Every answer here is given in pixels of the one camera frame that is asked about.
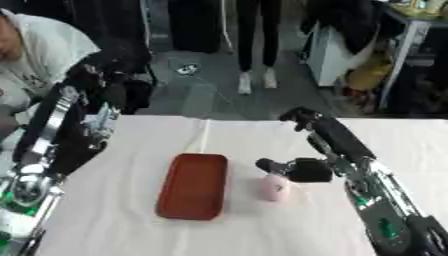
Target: table leg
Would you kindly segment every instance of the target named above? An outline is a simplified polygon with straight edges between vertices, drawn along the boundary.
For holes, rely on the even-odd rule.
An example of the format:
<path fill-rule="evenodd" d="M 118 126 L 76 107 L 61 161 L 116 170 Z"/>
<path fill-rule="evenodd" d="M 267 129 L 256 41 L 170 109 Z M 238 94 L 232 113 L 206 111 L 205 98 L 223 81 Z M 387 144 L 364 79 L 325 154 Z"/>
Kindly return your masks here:
<path fill-rule="evenodd" d="M 149 20 L 148 20 L 148 0 L 140 0 L 140 9 L 142 12 L 142 21 L 143 21 L 143 27 L 145 29 L 145 44 L 149 48 L 151 44 L 151 28 L 149 26 Z"/>
<path fill-rule="evenodd" d="M 227 43 L 227 50 L 229 54 L 233 54 L 233 45 L 230 41 L 229 33 L 227 31 L 227 10 L 226 10 L 226 0 L 221 0 L 221 18 L 222 18 L 222 34 Z"/>
<path fill-rule="evenodd" d="M 384 109 L 387 107 L 387 99 L 389 97 L 389 93 L 392 89 L 392 86 L 395 84 L 398 75 L 400 74 L 404 62 L 406 61 L 406 56 L 408 55 L 409 49 L 412 46 L 414 37 L 419 31 L 419 28 L 422 27 L 422 25 L 426 25 L 426 23 L 422 21 L 413 20 L 410 21 L 410 23 L 408 23 L 408 25 L 406 26 L 405 37 L 400 41 L 398 52 L 395 55 L 394 67 L 389 77 L 387 78 L 386 83 L 384 84 L 379 106 L 380 109 Z"/>

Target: black pants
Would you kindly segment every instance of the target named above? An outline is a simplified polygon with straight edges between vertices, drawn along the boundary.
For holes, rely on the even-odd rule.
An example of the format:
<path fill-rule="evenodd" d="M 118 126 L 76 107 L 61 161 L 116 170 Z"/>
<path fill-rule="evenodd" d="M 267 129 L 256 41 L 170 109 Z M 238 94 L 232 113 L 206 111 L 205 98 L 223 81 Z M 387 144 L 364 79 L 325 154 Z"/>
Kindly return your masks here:
<path fill-rule="evenodd" d="M 258 6 L 261 7 L 263 16 L 263 62 L 272 67 L 277 58 L 281 0 L 237 0 L 238 52 L 240 69 L 243 72 L 250 70 L 252 66 L 252 44 Z"/>

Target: person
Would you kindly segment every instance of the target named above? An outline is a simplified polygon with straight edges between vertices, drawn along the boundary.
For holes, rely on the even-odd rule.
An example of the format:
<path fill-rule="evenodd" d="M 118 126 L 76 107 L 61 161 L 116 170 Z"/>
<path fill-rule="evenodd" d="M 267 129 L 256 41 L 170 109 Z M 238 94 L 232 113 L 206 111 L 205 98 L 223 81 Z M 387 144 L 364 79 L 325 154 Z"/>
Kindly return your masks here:
<path fill-rule="evenodd" d="M 238 92 L 240 94 L 250 94 L 252 92 L 250 70 L 258 6 L 261 7 L 261 15 L 263 16 L 263 62 L 266 66 L 264 85 L 266 88 L 277 88 L 278 86 L 273 66 L 278 51 L 281 0 L 237 0 L 238 59 L 241 70 Z"/>
<path fill-rule="evenodd" d="M 0 10 L 0 107 L 14 114 L 44 97 L 79 60 L 99 48 L 52 19 Z"/>

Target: white shirt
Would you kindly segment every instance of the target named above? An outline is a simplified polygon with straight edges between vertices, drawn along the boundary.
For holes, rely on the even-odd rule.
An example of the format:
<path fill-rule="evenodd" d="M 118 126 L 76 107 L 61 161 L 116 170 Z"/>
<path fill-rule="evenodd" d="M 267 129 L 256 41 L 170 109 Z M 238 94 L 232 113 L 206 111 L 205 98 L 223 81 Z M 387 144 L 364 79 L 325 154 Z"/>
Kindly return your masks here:
<path fill-rule="evenodd" d="M 0 62 L 0 105 L 14 111 L 26 109 L 30 96 L 45 96 L 65 78 L 71 66 L 99 50 L 86 35 L 66 23 L 3 12 L 23 39 L 20 59 Z"/>

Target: white tablecloth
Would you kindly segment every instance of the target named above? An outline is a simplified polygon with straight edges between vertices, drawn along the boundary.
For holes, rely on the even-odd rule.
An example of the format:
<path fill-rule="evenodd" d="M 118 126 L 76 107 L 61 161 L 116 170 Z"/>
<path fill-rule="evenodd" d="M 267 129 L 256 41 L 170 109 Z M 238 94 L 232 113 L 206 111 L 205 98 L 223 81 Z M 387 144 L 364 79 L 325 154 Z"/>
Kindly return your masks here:
<path fill-rule="evenodd" d="M 395 171 L 416 203 L 448 228 L 448 123 L 343 120 Z M 121 117 L 109 147 L 74 173 L 47 225 L 42 256 L 373 255 L 335 178 L 295 184 L 287 202 L 259 200 L 262 157 L 318 156 L 292 123 Z M 184 152 L 229 159 L 225 205 L 212 221 L 154 213 L 172 159 Z"/>

